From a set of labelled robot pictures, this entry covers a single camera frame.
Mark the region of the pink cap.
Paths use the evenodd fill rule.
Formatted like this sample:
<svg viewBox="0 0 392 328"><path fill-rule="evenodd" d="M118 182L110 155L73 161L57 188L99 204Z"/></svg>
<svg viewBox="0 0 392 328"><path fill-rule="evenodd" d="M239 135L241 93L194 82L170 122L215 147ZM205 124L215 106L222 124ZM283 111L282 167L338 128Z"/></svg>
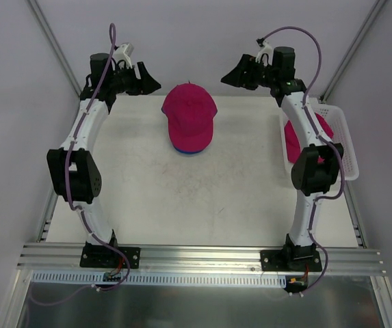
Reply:
<svg viewBox="0 0 392 328"><path fill-rule="evenodd" d="M332 131L328 123L325 121L325 119L318 113L316 113L315 115L327 136L333 138L334 132ZM293 129L292 123L289 120L284 126L284 133L286 141L287 159L290 163L294 164L300 156L301 149L296 132Z"/></svg>
<svg viewBox="0 0 392 328"><path fill-rule="evenodd" d="M181 110L187 119L212 119L214 129L218 108L209 92L199 85L190 82L177 85L167 94L162 107Z"/></svg>

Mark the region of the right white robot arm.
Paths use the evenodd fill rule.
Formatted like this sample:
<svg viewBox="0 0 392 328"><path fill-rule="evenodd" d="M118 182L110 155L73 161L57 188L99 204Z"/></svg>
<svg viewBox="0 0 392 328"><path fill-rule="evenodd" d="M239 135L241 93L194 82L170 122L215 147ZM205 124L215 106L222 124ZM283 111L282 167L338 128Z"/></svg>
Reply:
<svg viewBox="0 0 392 328"><path fill-rule="evenodd" d="M233 87L270 89L271 96L291 122L299 141L300 155L291 169L297 191L293 223L281 250L260 253L263 271L322 271L321 248L313 229L322 200L337 179L343 177L343 146L333 143L319 125L307 100L304 82L296 78L293 48L262 50L257 56L242 55L221 82Z"/></svg>

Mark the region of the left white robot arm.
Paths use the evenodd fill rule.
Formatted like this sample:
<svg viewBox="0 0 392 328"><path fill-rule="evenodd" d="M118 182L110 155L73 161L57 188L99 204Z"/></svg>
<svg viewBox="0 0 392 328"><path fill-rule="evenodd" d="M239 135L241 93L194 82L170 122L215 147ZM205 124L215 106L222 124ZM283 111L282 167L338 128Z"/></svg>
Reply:
<svg viewBox="0 0 392 328"><path fill-rule="evenodd" d="M144 96L160 87L143 62L131 61L130 44L123 44L113 55L91 55L75 123L62 145L47 152L53 190L78 214L87 234L79 263L83 268L118 271L139 267L140 248L120 247L103 214L99 202L102 177L92 153L117 95Z"/></svg>

